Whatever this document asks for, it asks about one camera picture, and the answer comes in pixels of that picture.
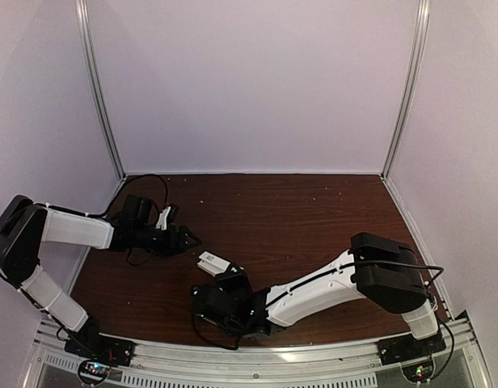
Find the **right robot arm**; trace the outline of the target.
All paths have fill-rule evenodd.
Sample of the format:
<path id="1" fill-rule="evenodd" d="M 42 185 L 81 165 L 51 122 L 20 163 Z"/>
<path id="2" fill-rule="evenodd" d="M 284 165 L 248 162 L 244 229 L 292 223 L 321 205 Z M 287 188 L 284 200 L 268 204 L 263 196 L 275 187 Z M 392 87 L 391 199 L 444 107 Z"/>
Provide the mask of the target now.
<path id="1" fill-rule="evenodd" d="M 368 299 L 397 314 L 411 334 L 410 356 L 423 356 L 439 331 L 413 249 L 402 242 L 369 233 L 351 237 L 350 248 L 329 264 L 299 279 L 255 291 L 244 268 L 209 252 L 198 268 L 214 279 L 192 288 L 192 319 L 201 318 L 237 340 L 268 337 L 334 306 Z"/>

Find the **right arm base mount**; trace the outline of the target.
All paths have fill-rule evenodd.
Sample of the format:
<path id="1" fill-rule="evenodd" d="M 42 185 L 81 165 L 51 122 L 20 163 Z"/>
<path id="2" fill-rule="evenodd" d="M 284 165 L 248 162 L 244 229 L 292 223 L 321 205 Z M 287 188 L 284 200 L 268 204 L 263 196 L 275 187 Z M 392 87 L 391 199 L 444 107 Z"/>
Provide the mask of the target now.
<path id="1" fill-rule="evenodd" d="M 440 332 L 426 339 L 415 339 L 412 334 L 406 334 L 381 339 L 377 348 L 382 365 L 392 365 L 442 352 L 446 343 Z"/>

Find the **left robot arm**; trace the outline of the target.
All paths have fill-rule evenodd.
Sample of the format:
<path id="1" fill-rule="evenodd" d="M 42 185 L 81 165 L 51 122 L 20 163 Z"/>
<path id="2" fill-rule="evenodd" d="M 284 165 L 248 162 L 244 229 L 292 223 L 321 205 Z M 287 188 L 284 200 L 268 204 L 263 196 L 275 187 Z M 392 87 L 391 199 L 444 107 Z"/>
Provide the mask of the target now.
<path id="1" fill-rule="evenodd" d="M 0 274 L 4 280 L 71 335 L 90 359 L 107 350 L 98 325 L 48 273 L 42 260 L 57 248 L 81 247 L 111 252 L 146 251 L 172 257 L 198 247 L 201 240 L 175 223 L 178 205 L 164 205 L 151 217 L 155 203 L 129 195 L 122 209 L 108 216 L 80 213 L 36 203 L 24 195 L 12 198 L 0 216 Z"/>

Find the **white remote control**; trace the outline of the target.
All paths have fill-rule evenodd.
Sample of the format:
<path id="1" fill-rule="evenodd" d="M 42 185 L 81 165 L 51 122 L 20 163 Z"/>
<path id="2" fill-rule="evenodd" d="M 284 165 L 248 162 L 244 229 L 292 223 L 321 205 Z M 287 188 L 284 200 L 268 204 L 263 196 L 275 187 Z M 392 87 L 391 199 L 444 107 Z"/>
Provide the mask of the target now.
<path id="1" fill-rule="evenodd" d="M 208 273 L 210 276 L 220 275 L 222 273 L 237 273 L 241 268 L 228 260 L 216 256 L 208 251 L 199 255 L 197 267 Z"/>

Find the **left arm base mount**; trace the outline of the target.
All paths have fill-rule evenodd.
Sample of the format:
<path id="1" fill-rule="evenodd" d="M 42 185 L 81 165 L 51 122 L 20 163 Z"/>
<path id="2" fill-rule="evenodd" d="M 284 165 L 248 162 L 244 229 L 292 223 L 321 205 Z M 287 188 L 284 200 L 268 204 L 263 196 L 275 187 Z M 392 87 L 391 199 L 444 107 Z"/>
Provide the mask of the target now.
<path id="1" fill-rule="evenodd" d="M 75 339 L 70 338 L 65 343 L 64 350 L 114 367 L 129 367 L 133 356 L 134 342 L 106 335 L 97 335 L 91 338 L 77 336 Z"/>

